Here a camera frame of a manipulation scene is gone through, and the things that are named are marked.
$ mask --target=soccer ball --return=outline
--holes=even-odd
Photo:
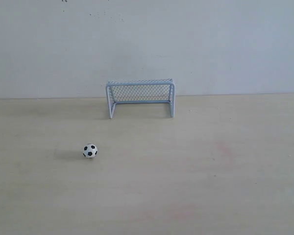
[[[83,155],[85,158],[94,158],[97,155],[97,153],[98,153],[98,149],[92,143],[89,143],[84,147]]]

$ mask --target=black and white ball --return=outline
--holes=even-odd
[[[85,158],[94,158],[98,153],[96,145],[89,143],[84,147],[83,155]]]

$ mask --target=miniature soccer goal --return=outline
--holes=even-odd
[[[106,85],[110,118],[117,104],[168,103],[171,117],[175,110],[175,84],[173,79],[108,81]]]

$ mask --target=white wall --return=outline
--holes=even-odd
[[[294,0],[0,0],[0,98],[151,78],[183,95],[294,92]]]

